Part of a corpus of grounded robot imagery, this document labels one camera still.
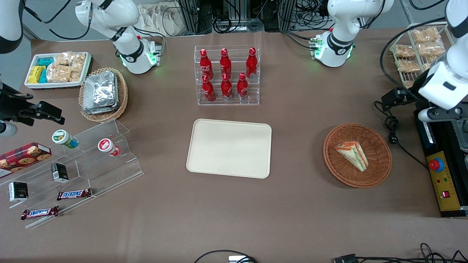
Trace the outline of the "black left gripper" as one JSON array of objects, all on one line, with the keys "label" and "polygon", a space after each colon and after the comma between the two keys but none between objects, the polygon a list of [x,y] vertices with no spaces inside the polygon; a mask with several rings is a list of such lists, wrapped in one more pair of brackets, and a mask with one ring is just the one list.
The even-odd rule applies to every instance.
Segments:
[{"label": "black left gripper", "polygon": [[410,88],[394,88],[394,94],[386,94],[381,97],[382,109],[391,109],[393,105],[399,102],[399,98],[407,98],[407,95],[412,98],[417,104],[417,108],[432,107],[433,104],[419,94],[423,84],[426,83],[429,70],[424,71],[413,82]]}]

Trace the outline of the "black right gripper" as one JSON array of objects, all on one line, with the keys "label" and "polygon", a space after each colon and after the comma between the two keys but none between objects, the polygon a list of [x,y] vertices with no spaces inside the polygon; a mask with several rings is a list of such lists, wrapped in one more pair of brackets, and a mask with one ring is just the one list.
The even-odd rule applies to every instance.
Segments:
[{"label": "black right gripper", "polygon": [[[34,119],[28,115],[23,116],[22,111],[28,111],[33,104],[28,100],[34,98],[31,94],[21,93],[9,85],[1,83],[0,89],[0,120],[6,122],[33,123]],[[61,116],[62,110],[45,101],[39,101],[35,110],[47,115],[52,121],[59,125],[65,124],[65,118]]]}]

